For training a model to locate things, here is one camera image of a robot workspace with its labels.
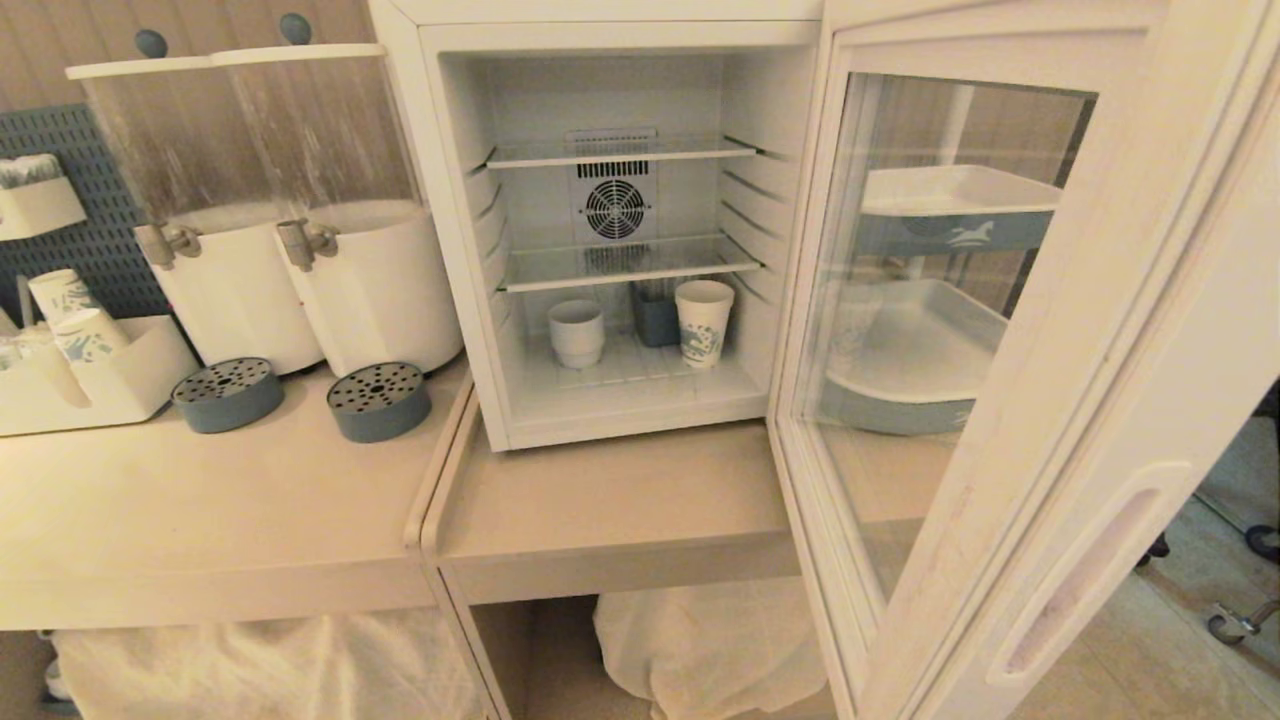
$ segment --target door handle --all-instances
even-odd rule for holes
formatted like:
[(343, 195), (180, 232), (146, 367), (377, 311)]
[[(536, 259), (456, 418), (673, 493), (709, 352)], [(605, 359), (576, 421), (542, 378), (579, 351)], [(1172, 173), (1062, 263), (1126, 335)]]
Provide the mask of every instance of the door handle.
[(987, 673), (992, 684), (1038, 676), (1055, 661), (1149, 544), (1151, 524), (1181, 505), (1192, 471), (1184, 460), (1147, 465), (1124, 483), (1055, 562), (1000, 644)]

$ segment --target stacked paper cups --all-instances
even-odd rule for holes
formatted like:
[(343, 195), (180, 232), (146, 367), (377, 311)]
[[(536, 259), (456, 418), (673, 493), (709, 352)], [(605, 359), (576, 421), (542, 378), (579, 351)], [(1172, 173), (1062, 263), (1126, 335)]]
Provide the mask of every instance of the stacked paper cups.
[(102, 309), (76, 270), (67, 268), (33, 278), (31, 295), (68, 363), (101, 363), (129, 345), (129, 336)]

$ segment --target floor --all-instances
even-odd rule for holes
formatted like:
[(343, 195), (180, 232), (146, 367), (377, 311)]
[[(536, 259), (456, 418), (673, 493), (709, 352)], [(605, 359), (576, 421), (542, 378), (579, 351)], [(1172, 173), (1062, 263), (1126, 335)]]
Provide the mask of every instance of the floor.
[(1280, 594), (1280, 568), (1233, 521), (1275, 523), (1275, 430), (1251, 420), (1169, 527), (1172, 555), (1135, 571), (1012, 715), (1016, 720), (1280, 717), (1280, 619), (1236, 647), (1204, 629), (1224, 602), (1251, 611)]

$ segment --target chair wheel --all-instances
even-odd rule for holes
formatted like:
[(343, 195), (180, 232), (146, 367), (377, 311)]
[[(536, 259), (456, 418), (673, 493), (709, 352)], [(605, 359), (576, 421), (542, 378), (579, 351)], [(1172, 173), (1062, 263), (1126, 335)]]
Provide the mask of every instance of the chair wheel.
[(1222, 644), (1240, 644), (1244, 642), (1244, 635), (1233, 635), (1226, 632), (1226, 618), (1222, 618), (1221, 615), (1210, 618), (1208, 621), (1204, 623), (1204, 626), (1208, 628), (1210, 634)]
[(1165, 533), (1160, 533), (1156, 542), (1151, 543), (1151, 550), (1147, 551), (1152, 557), (1169, 557), (1169, 541), (1165, 539)]
[(1272, 544), (1275, 534), (1276, 529), (1270, 525), (1253, 525), (1248, 530), (1244, 530), (1244, 544), (1249, 546), (1249, 550), (1258, 557), (1280, 562), (1280, 547)]

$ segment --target mini fridge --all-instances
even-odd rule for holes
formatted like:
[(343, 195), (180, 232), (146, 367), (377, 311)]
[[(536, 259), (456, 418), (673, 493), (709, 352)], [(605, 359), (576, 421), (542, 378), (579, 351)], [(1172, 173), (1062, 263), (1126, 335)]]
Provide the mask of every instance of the mini fridge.
[(370, 3), (490, 446), (765, 418), (844, 720), (1007, 714), (1280, 373), (1274, 5)]

